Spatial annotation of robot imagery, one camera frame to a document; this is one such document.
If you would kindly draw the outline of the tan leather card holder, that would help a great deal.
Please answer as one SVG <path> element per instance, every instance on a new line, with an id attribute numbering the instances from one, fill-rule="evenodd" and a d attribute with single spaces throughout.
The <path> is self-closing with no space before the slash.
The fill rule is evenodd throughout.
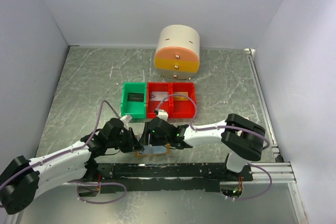
<path id="1" fill-rule="evenodd" d="M 135 152 L 135 157 L 150 157 L 150 156 L 159 156 L 170 153 L 170 149 L 166 146 L 153 146 L 150 144 L 151 134 L 144 141 L 144 150 Z"/>

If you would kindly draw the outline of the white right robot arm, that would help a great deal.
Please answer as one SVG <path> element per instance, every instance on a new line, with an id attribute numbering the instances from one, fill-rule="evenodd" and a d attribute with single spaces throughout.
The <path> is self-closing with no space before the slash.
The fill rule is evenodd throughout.
<path id="1" fill-rule="evenodd" d="M 177 150 L 223 143 L 231 150 L 223 167 L 223 176 L 230 181 L 240 176 L 248 162 L 260 161 L 263 150 L 269 146 L 262 126 L 233 113 L 226 120 L 198 126 L 174 126 L 155 117 L 145 123 L 140 143 L 144 146 L 170 145 Z"/>

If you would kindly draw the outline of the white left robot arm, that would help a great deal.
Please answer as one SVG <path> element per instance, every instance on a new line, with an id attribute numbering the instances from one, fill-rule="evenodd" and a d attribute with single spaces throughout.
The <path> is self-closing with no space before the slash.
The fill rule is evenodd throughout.
<path id="1" fill-rule="evenodd" d="M 113 118 L 64 149 L 31 159 L 22 155 L 13 159 L 1 173 L 1 207 L 14 215 L 64 183 L 94 181 L 98 177 L 95 159 L 110 148 L 123 153 L 144 149 L 133 129 Z"/>

